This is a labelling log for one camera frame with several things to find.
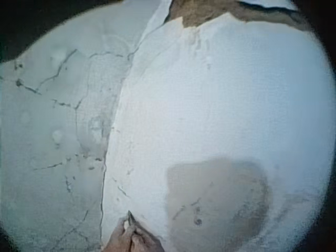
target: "wall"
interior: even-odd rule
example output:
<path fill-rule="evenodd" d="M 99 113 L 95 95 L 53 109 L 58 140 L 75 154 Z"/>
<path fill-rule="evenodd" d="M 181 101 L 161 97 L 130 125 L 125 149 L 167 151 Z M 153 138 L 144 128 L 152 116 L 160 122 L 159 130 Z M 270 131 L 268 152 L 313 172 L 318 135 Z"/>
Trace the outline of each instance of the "wall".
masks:
<path fill-rule="evenodd" d="M 158 6 L 87 12 L 0 66 L 1 222 L 21 251 L 100 251 L 111 122 Z"/>
<path fill-rule="evenodd" d="M 166 23 L 122 88 L 103 241 L 130 210 L 167 251 L 290 251 L 325 194 L 334 92 L 310 32 L 230 14 Z"/>

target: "hole in plaster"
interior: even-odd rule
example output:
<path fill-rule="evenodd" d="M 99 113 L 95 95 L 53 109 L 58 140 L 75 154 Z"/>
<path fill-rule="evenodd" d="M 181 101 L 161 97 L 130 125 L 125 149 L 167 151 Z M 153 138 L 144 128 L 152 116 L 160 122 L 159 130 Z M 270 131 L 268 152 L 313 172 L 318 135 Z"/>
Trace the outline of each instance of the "hole in plaster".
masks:
<path fill-rule="evenodd" d="M 183 17 L 184 27 L 199 26 L 226 12 L 245 22 L 266 21 L 286 24 L 299 30 L 310 29 L 306 19 L 296 10 L 263 7 L 236 0 L 172 0 L 165 23 Z"/>

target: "damp stain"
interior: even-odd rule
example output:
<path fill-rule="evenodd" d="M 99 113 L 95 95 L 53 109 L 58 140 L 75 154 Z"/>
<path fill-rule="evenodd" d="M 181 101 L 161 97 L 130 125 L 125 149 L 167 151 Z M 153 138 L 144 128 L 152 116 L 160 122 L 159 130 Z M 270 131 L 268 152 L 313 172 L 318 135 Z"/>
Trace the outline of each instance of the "damp stain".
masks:
<path fill-rule="evenodd" d="M 236 251 L 257 236 L 271 193 L 256 161 L 216 158 L 167 170 L 166 212 L 177 251 Z"/>

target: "fresh white plaster patch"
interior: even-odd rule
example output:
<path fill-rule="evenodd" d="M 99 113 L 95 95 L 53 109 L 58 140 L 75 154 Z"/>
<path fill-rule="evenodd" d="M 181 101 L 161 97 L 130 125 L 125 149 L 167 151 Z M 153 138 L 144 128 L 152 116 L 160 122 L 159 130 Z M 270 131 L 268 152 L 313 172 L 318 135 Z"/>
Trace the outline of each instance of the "fresh white plaster patch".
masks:
<path fill-rule="evenodd" d="M 111 122 L 159 3 L 89 11 L 1 64 L 1 221 L 21 251 L 100 250 Z"/>
<path fill-rule="evenodd" d="M 243 23 L 230 14 L 198 28 L 184 29 L 182 19 L 160 27 L 143 40 L 122 88 L 106 161 L 103 242 L 118 218 L 131 210 L 160 236 L 167 251 L 204 251 L 202 246 L 220 251 L 240 234 L 231 221 L 244 209 L 241 197 L 247 196 L 233 188 L 220 197 L 225 185 L 218 176 L 225 181 L 232 176 L 228 170 L 244 177 L 235 172 L 249 163 L 258 167 L 256 181 L 267 184 L 270 193 L 263 202 L 269 205 L 261 229 L 244 234 L 235 249 L 290 251 L 319 211 L 329 180 L 334 94 L 331 68 L 310 33 Z M 198 180 L 186 173 L 176 185 L 184 184 L 185 190 L 174 194 L 172 170 L 181 167 L 177 171 L 183 175 L 185 166 L 198 171 L 218 159 L 226 164 L 224 173 L 209 167 Z M 211 176 L 215 193 L 200 192 L 197 184 Z M 255 190 L 252 185 L 247 189 Z M 248 204 L 256 207 L 261 199 L 255 200 Z M 194 204 L 204 209 L 201 222 L 197 208 L 191 209 Z M 185 232 L 176 238 L 179 223 Z M 208 244 L 204 230 L 213 232 L 206 237 Z"/>

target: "hand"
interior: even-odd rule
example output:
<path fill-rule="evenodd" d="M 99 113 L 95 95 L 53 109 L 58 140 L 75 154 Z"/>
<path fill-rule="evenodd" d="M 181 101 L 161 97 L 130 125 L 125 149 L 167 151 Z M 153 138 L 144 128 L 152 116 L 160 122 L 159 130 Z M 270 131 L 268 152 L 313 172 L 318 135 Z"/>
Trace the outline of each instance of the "hand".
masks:
<path fill-rule="evenodd" d="M 130 252 L 131 237 L 136 227 L 133 225 L 124 230 L 124 222 L 127 219 L 128 218 L 125 217 L 119 220 L 103 252 Z"/>
<path fill-rule="evenodd" d="M 132 236 L 131 252 L 164 252 L 161 242 L 139 224 Z"/>

